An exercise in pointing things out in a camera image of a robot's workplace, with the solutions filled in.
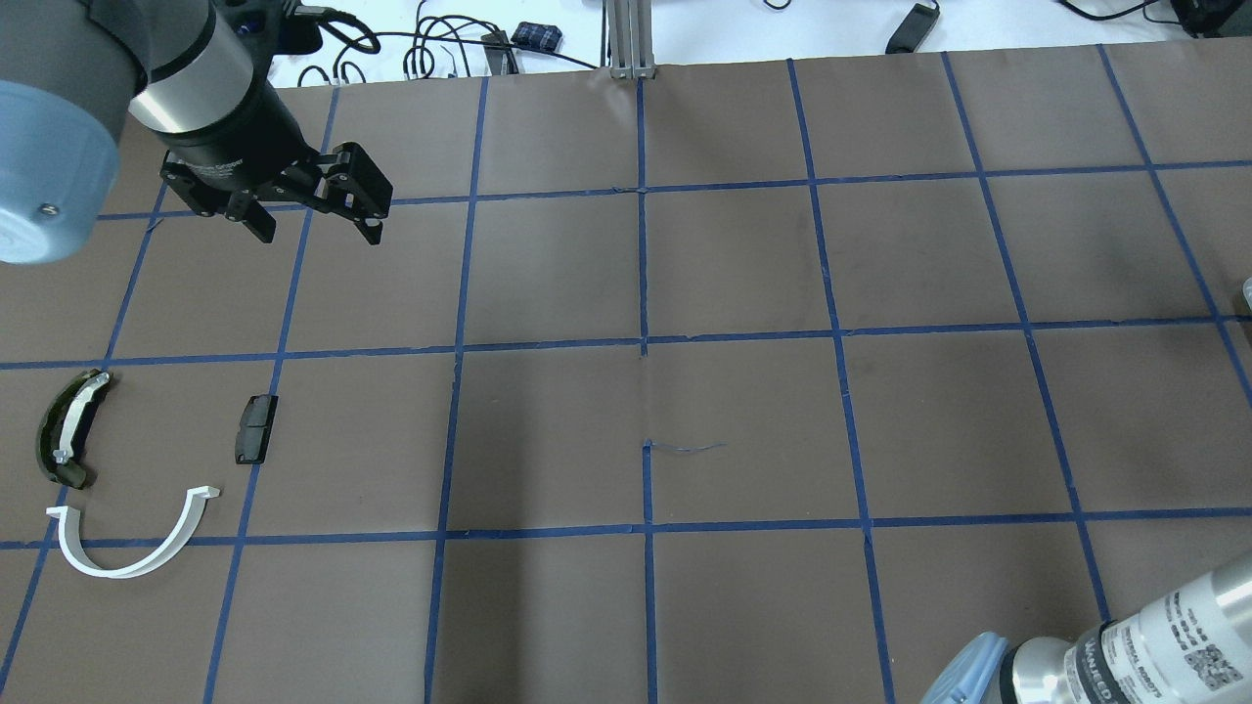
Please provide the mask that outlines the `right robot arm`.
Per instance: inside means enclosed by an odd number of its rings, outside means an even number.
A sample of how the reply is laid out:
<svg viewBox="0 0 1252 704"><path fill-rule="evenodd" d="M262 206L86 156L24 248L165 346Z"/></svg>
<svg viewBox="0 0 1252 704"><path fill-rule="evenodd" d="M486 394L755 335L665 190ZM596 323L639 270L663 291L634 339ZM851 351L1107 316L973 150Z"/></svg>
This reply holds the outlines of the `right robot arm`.
<svg viewBox="0 0 1252 704"><path fill-rule="evenodd" d="M1074 641L983 633L924 703L1248 703L1249 552Z"/></svg>

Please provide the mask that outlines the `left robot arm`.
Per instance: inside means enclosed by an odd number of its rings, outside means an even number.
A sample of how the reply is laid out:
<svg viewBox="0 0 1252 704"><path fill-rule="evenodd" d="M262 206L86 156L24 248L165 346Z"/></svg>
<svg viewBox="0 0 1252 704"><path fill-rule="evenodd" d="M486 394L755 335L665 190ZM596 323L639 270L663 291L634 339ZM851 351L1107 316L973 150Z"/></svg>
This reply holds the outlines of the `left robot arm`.
<svg viewBox="0 0 1252 704"><path fill-rule="evenodd" d="M366 23L300 1L5 1L1 257L63 261L86 244L134 119L165 147L159 177L200 217L270 243L270 203L349 220L381 243L393 187L354 142L310 147L269 81L278 55L329 34L378 53Z"/></svg>

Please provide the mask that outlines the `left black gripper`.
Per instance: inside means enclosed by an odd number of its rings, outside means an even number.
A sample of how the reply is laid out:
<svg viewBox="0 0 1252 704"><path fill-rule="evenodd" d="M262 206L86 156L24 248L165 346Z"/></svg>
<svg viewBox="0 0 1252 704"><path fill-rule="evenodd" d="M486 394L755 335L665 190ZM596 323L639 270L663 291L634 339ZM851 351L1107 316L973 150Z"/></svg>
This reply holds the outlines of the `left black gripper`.
<svg viewBox="0 0 1252 704"><path fill-rule="evenodd" d="M224 217L273 243L277 223L267 204L294 203L349 220L367 244L381 244L392 182L359 143L310 147L274 93L247 94L232 114L200 129L162 127L159 138L168 149L162 182L197 215Z"/></svg>

